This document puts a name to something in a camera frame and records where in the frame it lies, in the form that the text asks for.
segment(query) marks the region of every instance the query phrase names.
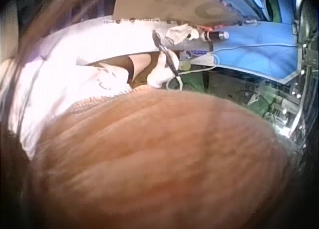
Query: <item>white cloth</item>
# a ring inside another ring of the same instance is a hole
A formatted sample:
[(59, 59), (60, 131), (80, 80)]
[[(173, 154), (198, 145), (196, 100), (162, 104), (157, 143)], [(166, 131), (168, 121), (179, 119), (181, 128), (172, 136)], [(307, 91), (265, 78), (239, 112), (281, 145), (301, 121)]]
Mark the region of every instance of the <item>white cloth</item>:
[(198, 39), (199, 32), (188, 24), (170, 28), (166, 33), (166, 39), (173, 45), (180, 44), (190, 35), (189, 40)]
[[(179, 66), (179, 59), (174, 52), (168, 50), (176, 69)], [(161, 88), (162, 84), (175, 77), (173, 71), (166, 65), (166, 55), (161, 52), (158, 58), (158, 63), (147, 77), (147, 83), (154, 88)]]
[(9, 119), (9, 130), (16, 133), (19, 113), (36, 72), (39, 74), (24, 113), (21, 144), (30, 159), (45, 125), (62, 115), (73, 103), (89, 97), (113, 97), (127, 93), (128, 72), (120, 67), (65, 67), (61, 62), (35, 60), (26, 64), (17, 84)]

